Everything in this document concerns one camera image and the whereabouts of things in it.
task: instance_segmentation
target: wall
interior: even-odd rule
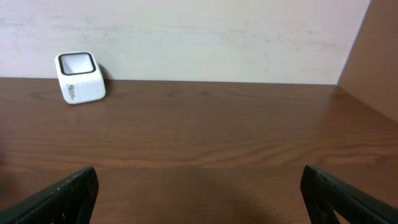
[[[335,84],[369,0],[0,1],[0,76],[94,53],[117,79]]]
[[[398,1],[372,1],[339,86],[398,121]]]

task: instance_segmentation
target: brown wooden panel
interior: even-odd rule
[[[70,106],[0,78],[0,208],[93,165],[93,223],[308,223],[304,164],[398,205],[397,155],[398,125],[331,85],[115,81]]]
[[[398,121],[398,2],[372,1],[339,86]]]

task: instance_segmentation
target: black object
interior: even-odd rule
[[[301,192],[312,224],[340,223],[334,211],[350,223],[398,223],[398,209],[315,166],[305,166]]]
[[[98,194],[93,167],[47,187],[0,211],[0,224],[89,224]]]

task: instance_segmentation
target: white device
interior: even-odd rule
[[[77,104],[104,98],[104,79],[93,54],[60,54],[55,57],[55,66],[62,95],[67,103]]]

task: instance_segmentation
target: brown wooden surface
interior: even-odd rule
[[[339,86],[398,121],[398,1],[374,0]]]
[[[398,125],[338,87],[0,78],[0,208],[93,165],[92,223],[309,223],[316,164],[398,206]]]

